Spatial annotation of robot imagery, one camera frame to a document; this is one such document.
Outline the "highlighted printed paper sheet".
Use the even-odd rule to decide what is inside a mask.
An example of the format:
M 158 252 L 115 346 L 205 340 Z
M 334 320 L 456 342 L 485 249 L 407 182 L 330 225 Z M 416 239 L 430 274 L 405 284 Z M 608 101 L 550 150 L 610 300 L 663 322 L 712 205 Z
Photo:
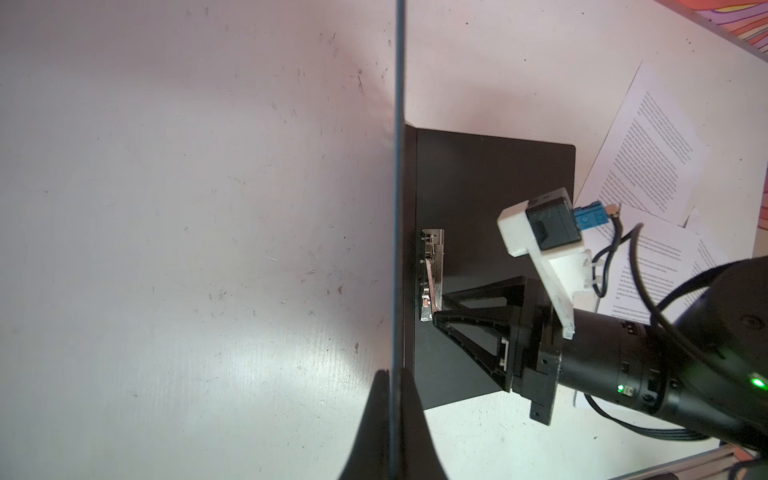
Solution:
M 643 284 L 654 304 L 659 304 L 679 285 L 721 260 L 706 252 L 696 233 L 629 205 L 619 212 L 623 232 L 643 225 L 638 244 L 638 265 Z M 631 275 L 629 244 L 622 244 L 609 268 L 606 295 L 597 301 L 597 313 L 647 325 L 650 313 L 637 292 Z

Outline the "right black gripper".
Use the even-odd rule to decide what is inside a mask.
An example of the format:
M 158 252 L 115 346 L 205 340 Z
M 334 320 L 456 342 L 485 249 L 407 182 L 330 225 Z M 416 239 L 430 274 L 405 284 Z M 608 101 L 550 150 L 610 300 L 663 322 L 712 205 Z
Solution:
M 531 420 L 551 423 L 564 338 L 540 281 L 518 276 L 445 293 L 432 323 L 501 390 L 529 400 Z M 484 330 L 495 338 L 495 352 L 484 349 L 456 325 Z

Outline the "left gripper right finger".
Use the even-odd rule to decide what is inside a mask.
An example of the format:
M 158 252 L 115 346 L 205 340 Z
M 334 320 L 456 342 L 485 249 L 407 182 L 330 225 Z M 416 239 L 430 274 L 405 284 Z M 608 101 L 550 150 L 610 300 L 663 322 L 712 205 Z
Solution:
M 400 376 L 400 478 L 445 480 L 413 375 L 403 369 Z

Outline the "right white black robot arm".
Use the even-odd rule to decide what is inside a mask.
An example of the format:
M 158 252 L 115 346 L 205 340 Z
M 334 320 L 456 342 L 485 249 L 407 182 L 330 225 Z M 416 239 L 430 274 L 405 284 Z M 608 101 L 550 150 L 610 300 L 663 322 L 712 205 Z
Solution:
M 579 310 L 571 339 L 536 279 L 515 277 L 449 294 L 434 327 L 503 391 L 549 424 L 565 386 L 705 437 L 767 447 L 767 261 L 754 258 L 697 275 L 701 296 L 676 332 Z

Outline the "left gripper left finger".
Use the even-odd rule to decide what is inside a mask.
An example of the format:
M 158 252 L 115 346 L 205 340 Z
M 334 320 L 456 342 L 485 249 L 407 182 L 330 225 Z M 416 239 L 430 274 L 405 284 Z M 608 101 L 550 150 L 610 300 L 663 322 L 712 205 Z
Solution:
M 339 478 L 389 478 L 389 372 L 386 370 L 374 375 L 350 455 Z

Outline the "blue file folder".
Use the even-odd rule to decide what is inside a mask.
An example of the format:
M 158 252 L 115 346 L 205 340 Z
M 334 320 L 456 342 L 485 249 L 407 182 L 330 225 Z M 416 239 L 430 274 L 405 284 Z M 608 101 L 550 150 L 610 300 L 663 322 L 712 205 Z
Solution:
M 527 200 L 524 174 L 544 185 L 573 173 L 572 146 L 415 127 L 405 119 L 406 5 L 395 5 L 395 253 L 389 372 L 389 478 L 400 478 L 401 371 L 421 404 L 501 390 L 432 322 L 420 321 L 421 232 L 444 230 L 443 295 L 513 277 L 539 280 L 527 256 L 507 253 L 500 213 Z

